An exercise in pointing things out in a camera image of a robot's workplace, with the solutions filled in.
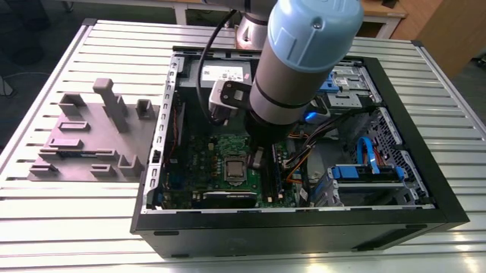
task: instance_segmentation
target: wire bundle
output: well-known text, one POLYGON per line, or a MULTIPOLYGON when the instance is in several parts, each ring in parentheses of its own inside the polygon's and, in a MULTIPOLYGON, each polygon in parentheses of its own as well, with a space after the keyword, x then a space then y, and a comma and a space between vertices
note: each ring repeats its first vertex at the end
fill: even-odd
POLYGON ((369 113, 376 109, 376 106, 368 106, 360 109, 352 109, 348 110, 344 114, 328 119, 325 122, 322 122, 318 127, 314 129, 314 131, 308 135, 298 152, 296 152, 290 158, 284 162, 284 167, 288 168, 290 166, 292 162, 296 162, 293 165, 293 168, 286 175, 285 181, 289 183, 301 183, 300 181, 290 179, 290 175, 297 170, 298 166, 304 163, 304 161, 308 158, 308 155, 310 154, 310 150, 316 144, 316 141, 318 138, 321 138, 329 131, 332 131, 349 117, 352 117, 356 114, 369 113))
POLYGON ((288 138, 297 138, 297 139, 308 138, 308 134, 305 134, 305 133, 298 134, 298 133, 292 132, 288 134, 288 138))
POLYGON ((385 163, 384 163, 384 160, 381 158, 381 155, 379 154, 379 151, 377 151, 377 148, 376 146, 372 146, 372 151, 373 151, 373 156, 376 157, 376 163, 379 166, 384 166, 385 163))

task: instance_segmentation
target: blue light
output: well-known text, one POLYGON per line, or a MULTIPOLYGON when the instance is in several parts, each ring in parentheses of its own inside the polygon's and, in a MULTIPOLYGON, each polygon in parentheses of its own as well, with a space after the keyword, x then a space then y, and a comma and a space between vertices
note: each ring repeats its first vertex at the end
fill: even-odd
POLYGON ((317 115, 316 112, 309 112, 305 116, 305 121, 308 121, 309 119, 312 119, 314 116, 317 115))

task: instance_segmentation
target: wooden cabinet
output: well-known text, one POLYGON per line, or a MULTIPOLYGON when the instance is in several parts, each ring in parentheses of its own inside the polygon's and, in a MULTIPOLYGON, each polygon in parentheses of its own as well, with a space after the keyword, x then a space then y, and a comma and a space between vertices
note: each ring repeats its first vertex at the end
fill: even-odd
POLYGON ((396 18, 407 17, 407 11, 403 9, 399 2, 392 9, 381 5, 381 0, 361 0, 361 6, 364 10, 364 15, 368 16, 396 18))
POLYGON ((419 40, 451 78, 486 46, 484 0, 399 0, 408 16, 392 39, 419 40))

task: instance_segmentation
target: table surface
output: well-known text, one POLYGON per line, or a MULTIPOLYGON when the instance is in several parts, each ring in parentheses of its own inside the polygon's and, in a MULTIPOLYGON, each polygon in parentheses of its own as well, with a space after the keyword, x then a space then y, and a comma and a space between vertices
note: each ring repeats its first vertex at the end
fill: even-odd
MULTIPOLYGON (((97 77, 125 104, 160 104, 172 46, 204 46, 212 28, 98 20, 81 26, 0 156, 0 268, 116 272, 484 272, 483 125, 423 52, 407 41, 355 39, 349 55, 376 57, 471 222, 384 251, 164 260, 129 230, 137 183, 27 181, 63 93, 101 102, 97 77)), ((222 29, 213 47, 233 48, 222 29)))

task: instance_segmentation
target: green circuit board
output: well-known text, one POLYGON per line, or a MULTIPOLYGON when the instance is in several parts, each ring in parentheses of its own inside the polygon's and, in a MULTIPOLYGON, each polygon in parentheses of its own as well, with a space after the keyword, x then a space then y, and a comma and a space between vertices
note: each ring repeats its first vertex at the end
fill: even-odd
MULTIPOLYGON (((284 144, 276 146, 280 160, 286 158, 284 144)), ((248 136, 245 135, 213 135, 206 137, 190 136, 185 160, 181 160, 182 169, 165 175, 165 183, 170 189, 168 208, 190 209, 197 191, 240 191, 257 194, 256 206, 260 208, 294 206, 292 191, 284 191, 277 200, 261 198, 261 182, 257 171, 245 168, 245 181, 229 183, 224 177, 224 159, 240 159, 245 162, 248 148, 248 136)))

